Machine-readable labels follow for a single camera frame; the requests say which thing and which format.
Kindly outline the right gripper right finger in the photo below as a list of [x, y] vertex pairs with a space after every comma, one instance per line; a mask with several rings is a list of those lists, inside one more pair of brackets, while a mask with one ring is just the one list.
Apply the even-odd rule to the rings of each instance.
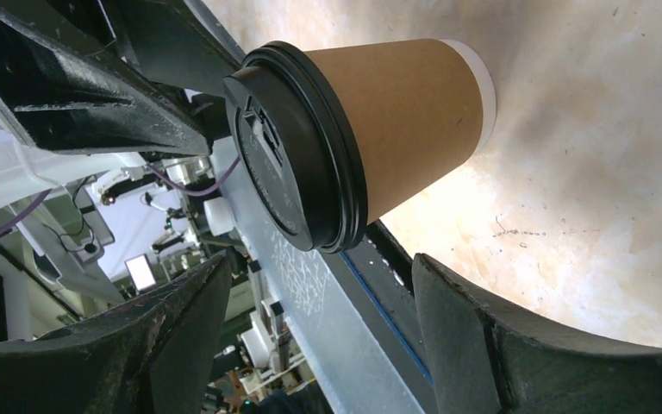
[[662, 413], [662, 348], [557, 323], [426, 254], [415, 306], [442, 413]]

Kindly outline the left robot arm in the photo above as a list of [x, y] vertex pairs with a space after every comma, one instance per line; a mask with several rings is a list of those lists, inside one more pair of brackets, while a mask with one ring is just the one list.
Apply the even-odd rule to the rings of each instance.
[[206, 155], [238, 44], [203, 1], [0, 1], [0, 209], [94, 173]]

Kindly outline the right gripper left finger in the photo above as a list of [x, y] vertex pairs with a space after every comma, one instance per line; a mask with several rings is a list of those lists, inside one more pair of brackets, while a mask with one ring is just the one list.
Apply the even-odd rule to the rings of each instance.
[[0, 413], [198, 413], [232, 284], [215, 254], [31, 342], [0, 342]]

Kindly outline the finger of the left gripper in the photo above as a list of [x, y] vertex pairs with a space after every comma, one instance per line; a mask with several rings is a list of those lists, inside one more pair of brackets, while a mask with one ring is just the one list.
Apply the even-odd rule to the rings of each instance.
[[0, 122], [56, 154], [208, 154], [182, 92], [118, 53], [98, 1], [0, 1]]
[[203, 1], [115, 0], [103, 9], [116, 49], [144, 78], [223, 97], [223, 79], [245, 57]]

